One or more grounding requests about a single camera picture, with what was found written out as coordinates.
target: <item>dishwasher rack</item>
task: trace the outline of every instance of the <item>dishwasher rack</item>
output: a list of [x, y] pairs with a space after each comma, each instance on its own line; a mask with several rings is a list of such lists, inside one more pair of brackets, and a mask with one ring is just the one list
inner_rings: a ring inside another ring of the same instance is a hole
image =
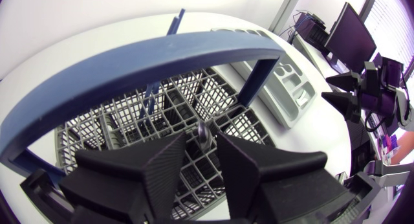
[[[200, 150], [200, 121], [213, 136], [223, 131], [274, 146], [254, 112], [237, 103], [237, 92], [211, 67], [167, 78], [158, 94], [145, 98], [145, 93], [145, 87], [124, 93], [58, 126], [57, 166], [69, 174], [77, 167], [77, 150], [115, 150], [185, 131], [188, 140], [171, 218], [197, 219], [225, 197], [215, 140], [208, 152]], [[155, 106], [149, 115], [143, 106], [150, 100]]]

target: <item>blue plastic arch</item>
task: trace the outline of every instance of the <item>blue plastic arch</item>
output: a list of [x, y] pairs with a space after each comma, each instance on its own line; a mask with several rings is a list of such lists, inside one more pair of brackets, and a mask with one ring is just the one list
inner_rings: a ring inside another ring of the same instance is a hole
[[43, 168], [57, 180], [62, 170], [27, 146], [78, 113], [116, 95], [195, 69], [260, 60], [239, 93], [248, 106], [285, 52], [271, 39], [235, 32], [197, 32], [149, 39], [76, 63], [38, 85], [0, 126], [0, 161], [28, 176]]

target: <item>window blinds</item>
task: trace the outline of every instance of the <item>window blinds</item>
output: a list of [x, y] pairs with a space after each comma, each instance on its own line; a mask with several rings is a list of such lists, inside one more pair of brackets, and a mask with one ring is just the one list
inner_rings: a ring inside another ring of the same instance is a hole
[[400, 0], [375, 0], [365, 21], [382, 56], [404, 64], [404, 72], [414, 56], [414, 30]]

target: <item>black monitor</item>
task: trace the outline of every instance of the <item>black monitor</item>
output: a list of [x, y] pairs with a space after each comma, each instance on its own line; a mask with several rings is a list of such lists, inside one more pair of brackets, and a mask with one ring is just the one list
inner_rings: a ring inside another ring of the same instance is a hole
[[364, 62], [371, 59], [376, 49], [373, 38], [349, 3], [343, 6], [325, 47], [332, 53], [332, 58], [326, 58], [333, 69], [341, 72], [337, 66], [340, 60], [356, 73], [362, 72]]

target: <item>white desk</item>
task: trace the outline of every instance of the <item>white desk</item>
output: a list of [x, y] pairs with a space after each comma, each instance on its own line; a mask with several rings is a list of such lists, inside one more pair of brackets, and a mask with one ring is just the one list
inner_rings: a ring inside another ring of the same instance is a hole
[[[298, 49], [309, 61], [312, 62], [312, 64], [315, 66], [315, 68], [317, 68], [319, 73], [324, 78], [339, 74], [337, 71], [332, 69], [332, 67], [328, 64], [326, 59], [322, 56], [322, 53], [318, 49], [316, 49], [315, 47], [313, 47], [312, 45], [307, 43], [301, 36], [297, 35], [295, 37], [295, 39], [293, 41], [293, 46], [296, 49]], [[349, 71], [349, 69], [347, 69], [346, 66], [343, 63], [341, 63], [340, 61], [338, 61], [338, 65], [341, 67], [341, 69], [344, 72]], [[379, 119], [378, 119], [376, 114], [372, 114], [372, 116], [374, 117], [376, 122], [379, 122]], [[364, 111], [361, 111], [361, 121], [362, 121], [362, 123], [364, 123], [364, 121], [365, 121], [365, 112]], [[384, 131], [382, 130], [381, 127], [379, 127], [378, 130], [380, 132], [380, 135], [384, 134]], [[381, 160], [382, 159], [381, 153], [378, 150], [378, 139], [375, 137], [374, 133], [368, 132], [368, 136], [369, 136], [369, 140], [371, 141], [371, 145], [372, 145], [372, 147], [375, 151], [376, 158], [378, 160]]]
[[[32, 89], [61, 70], [93, 55], [145, 39], [165, 36], [171, 20], [176, 14], [141, 17], [114, 23], [89, 30], [65, 39], [37, 53], [19, 67], [14, 69], [1, 82], [0, 123], [8, 112]], [[294, 47], [273, 33], [247, 21], [235, 17], [209, 13], [186, 13], [178, 33], [210, 31], [212, 28], [247, 28], [265, 31], [291, 57], [312, 82], [318, 94], [314, 102], [296, 125], [286, 130], [283, 128], [267, 107], [255, 99], [251, 105], [262, 122], [276, 147], [289, 151], [324, 151], [328, 155], [325, 169], [336, 175], [341, 172], [349, 174], [351, 169], [351, 144], [347, 126], [339, 112], [329, 105], [321, 96], [321, 92], [330, 91], [329, 86], [319, 75], [314, 66]], [[216, 67], [217, 72], [236, 90], [244, 84], [244, 80], [229, 65]], [[54, 141], [43, 142], [42, 149], [54, 152]], [[46, 161], [56, 161], [43, 157]], [[0, 165], [0, 189], [6, 200], [22, 223], [44, 223], [45, 220], [33, 207], [20, 189], [19, 183], [24, 179]], [[221, 205], [212, 212], [214, 216], [228, 217], [226, 206]]]

